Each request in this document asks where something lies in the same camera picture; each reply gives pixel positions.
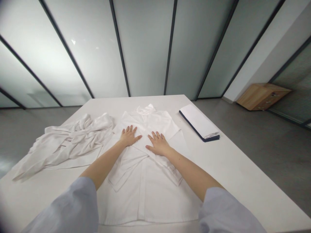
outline shirt sleeve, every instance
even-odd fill
[[[96,188],[88,177],[79,177],[44,209],[22,233],[88,232],[98,229]]]
[[[213,187],[206,190],[199,212],[202,233],[266,233],[256,217],[228,191]]]

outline gray floor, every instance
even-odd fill
[[[311,216],[310,131],[220,99],[199,100],[195,105]],[[0,178],[27,154],[45,127],[62,124],[78,109],[1,110]]]

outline tabletop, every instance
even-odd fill
[[[213,176],[237,200],[248,208],[267,232],[311,229],[311,219],[223,132],[220,140],[203,142],[179,114],[191,101],[185,95],[144,96],[91,99],[64,124],[88,113],[92,118],[107,112],[114,123],[124,111],[152,104],[156,110],[168,111],[183,131],[194,162]],[[42,209],[84,171],[85,167],[42,170],[24,182],[14,182],[14,171],[0,180],[1,208],[13,232],[20,232]],[[197,221],[148,226],[99,226],[98,232],[199,232]]]

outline person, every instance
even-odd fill
[[[133,126],[123,129],[120,140],[94,161],[67,191],[56,198],[22,232],[97,232],[96,191],[122,151],[142,137],[135,137],[136,129]],[[201,232],[266,232],[253,214],[220,183],[170,147],[163,134],[152,132],[152,136],[148,137],[153,147],[146,148],[165,156],[202,200],[199,212]]]

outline wooden drawer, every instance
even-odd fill
[[[250,111],[266,110],[291,90],[270,83],[251,85],[237,103]]]

